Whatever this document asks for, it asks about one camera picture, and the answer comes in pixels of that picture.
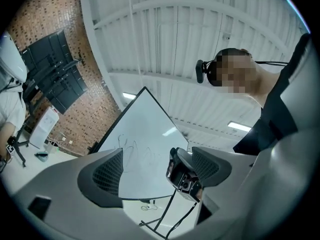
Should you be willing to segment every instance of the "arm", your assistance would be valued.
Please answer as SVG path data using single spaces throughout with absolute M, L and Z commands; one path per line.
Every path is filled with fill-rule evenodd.
M 0 130 L 0 156 L 2 159 L 7 159 L 7 141 L 14 134 L 16 127 L 6 122 Z

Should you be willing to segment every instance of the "fluorescent light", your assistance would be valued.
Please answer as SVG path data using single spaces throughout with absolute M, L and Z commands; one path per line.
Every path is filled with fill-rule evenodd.
M 133 99 L 136 97 L 136 95 L 131 94 L 131 93 L 124 92 L 124 93 L 123 93 L 123 97 L 128 98 L 128 99 L 130 99 L 130 100 L 133 100 Z
M 295 4 L 291 1 L 291 0 L 286 0 L 288 2 L 288 4 L 292 7 L 292 9 L 295 11 L 296 14 L 298 14 L 300 20 L 302 21 L 302 23 L 304 24 L 306 30 L 308 31 L 308 33 L 310 34 L 310 29 L 307 25 L 307 23 L 305 22 L 305 19 L 302 17 L 301 13 L 298 11 L 297 7 L 295 6 Z
M 245 126 L 243 124 L 239 124 L 237 122 L 230 122 L 228 123 L 228 126 L 238 130 L 245 131 L 245 132 L 249 132 L 251 130 L 251 127 Z
M 172 127 L 171 129 L 167 130 L 164 134 L 162 134 L 163 136 L 167 137 L 168 135 L 174 133 L 177 130 L 177 127 Z

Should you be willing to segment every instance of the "white sleeve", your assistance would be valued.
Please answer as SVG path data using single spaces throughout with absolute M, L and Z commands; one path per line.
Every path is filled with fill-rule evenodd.
M 13 135 L 16 136 L 17 132 L 21 129 L 24 124 L 26 117 L 26 105 L 22 103 L 20 98 L 15 103 L 11 113 L 9 114 L 6 123 L 11 123 L 15 126 Z

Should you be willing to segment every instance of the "neck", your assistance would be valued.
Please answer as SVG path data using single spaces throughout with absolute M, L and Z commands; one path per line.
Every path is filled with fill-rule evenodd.
M 255 64 L 257 71 L 256 87 L 249 96 L 253 98 L 262 108 L 264 107 L 267 96 L 274 88 L 280 73 L 271 73 L 262 68 L 259 64 Z

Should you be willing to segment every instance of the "black shirt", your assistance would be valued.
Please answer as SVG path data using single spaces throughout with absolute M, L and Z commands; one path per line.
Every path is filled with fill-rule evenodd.
M 298 130 L 280 95 L 288 87 L 289 78 L 297 68 L 309 39 L 308 33 L 301 36 L 289 63 L 282 69 L 275 86 L 268 94 L 260 118 L 233 147 L 234 152 L 257 156 L 260 151 Z

